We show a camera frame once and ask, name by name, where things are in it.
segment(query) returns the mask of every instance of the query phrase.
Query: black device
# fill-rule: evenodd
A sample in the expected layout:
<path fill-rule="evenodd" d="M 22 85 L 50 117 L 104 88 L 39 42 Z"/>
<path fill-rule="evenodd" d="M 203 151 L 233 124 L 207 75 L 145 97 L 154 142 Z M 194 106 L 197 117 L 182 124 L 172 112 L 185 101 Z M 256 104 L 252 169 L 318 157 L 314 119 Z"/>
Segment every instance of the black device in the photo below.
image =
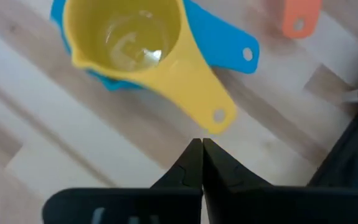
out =
<path fill-rule="evenodd" d="M 45 224 L 358 223 L 358 115 L 305 187 L 274 186 L 211 139 L 193 139 L 150 189 L 68 189 Z"/>

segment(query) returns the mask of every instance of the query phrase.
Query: wooden floor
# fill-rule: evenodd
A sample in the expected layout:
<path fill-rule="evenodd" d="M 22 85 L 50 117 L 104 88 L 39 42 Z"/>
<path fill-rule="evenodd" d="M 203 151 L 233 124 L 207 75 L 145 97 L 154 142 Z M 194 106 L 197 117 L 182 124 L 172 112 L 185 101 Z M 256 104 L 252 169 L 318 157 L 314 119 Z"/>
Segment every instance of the wooden floor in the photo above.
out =
<path fill-rule="evenodd" d="M 108 92 L 73 68 L 51 0 L 0 0 L 0 223 L 40 223 L 44 200 L 69 187 L 149 187 L 192 138 L 272 184 L 308 182 L 357 112 L 341 95 L 358 88 L 358 0 L 324 0 L 302 40 L 282 36 L 278 0 L 197 2 L 261 45 L 256 74 L 214 69 L 238 106 L 220 135 L 155 93 Z"/>

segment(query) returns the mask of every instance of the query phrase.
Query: blue measuring cup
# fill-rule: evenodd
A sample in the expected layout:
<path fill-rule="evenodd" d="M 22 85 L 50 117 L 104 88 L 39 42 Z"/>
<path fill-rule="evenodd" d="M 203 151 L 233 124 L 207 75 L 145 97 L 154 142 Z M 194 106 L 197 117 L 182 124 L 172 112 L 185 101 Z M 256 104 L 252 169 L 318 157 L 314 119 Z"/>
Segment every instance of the blue measuring cup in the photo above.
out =
<path fill-rule="evenodd" d="M 50 18 L 57 23 L 64 46 L 71 53 L 62 22 L 65 1 L 53 1 Z M 243 73 L 255 72 L 260 50 L 259 43 L 253 36 L 213 16 L 191 0 L 183 0 L 183 2 L 192 35 L 202 56 L 210 66 Z M 244 57 L 244 52 L 250 52 L 250 57 Z M 93 70 L 87 70 L 87 73 L 97 77 L 110 91 L 141 88 L 134 83 L 107 78 Z"/>

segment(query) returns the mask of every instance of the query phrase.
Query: orange measuring cup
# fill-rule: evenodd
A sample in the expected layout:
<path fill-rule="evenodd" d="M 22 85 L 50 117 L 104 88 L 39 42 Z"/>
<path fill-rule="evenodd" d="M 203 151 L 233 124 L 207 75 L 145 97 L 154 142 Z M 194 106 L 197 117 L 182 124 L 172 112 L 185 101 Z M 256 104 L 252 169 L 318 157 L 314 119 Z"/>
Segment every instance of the orange measuring cup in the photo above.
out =
<path fill-rule="evenodd" d="M 320 14 L 323 0 L 285 0 L 283 33 L 290 38 L 310 36 Z"/>

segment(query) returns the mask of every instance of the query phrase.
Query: yellow measuring cup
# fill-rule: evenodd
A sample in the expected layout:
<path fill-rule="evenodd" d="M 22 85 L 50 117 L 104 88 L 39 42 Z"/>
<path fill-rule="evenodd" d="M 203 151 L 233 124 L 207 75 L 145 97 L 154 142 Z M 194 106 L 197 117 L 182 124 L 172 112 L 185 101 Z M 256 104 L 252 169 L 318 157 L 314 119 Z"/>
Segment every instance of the yellow measuring cup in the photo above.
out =
<path fill-rule="evenodd" d="M 181 0 L 68 0 L 63 27 L 76 67 L 154 90 L 210 133 L 235 119 L 235 104 L 199 52 Z"/>

